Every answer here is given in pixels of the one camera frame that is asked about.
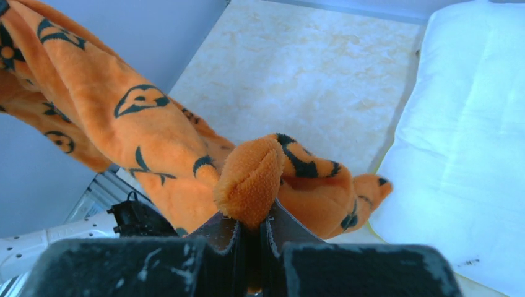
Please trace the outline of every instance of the black plastic piece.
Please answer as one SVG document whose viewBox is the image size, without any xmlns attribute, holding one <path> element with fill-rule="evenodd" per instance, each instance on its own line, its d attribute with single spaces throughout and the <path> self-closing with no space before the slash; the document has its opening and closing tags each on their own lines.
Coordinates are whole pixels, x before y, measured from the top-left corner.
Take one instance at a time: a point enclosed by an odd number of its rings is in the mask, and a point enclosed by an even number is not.
<svg viewBox="0 0 525 297">
<path fill-rule="evenodd" d="M 435 249 L 328 244 L 278 202 L 258 233 L 218 213 L 185 238 L 55 243 L 21 296 L 237 297 L 247 288 L 265 297 L 462 296 Z"/>
<path fill-rule="evenodd" d="M 138 200 L 137 192 L 130 192 L 126 201 L 112 206 L 108 213 L 115 216 L 118 226 L 113 231 L 120 237 L 178 236 L 166 218 Z"/>
</svg>

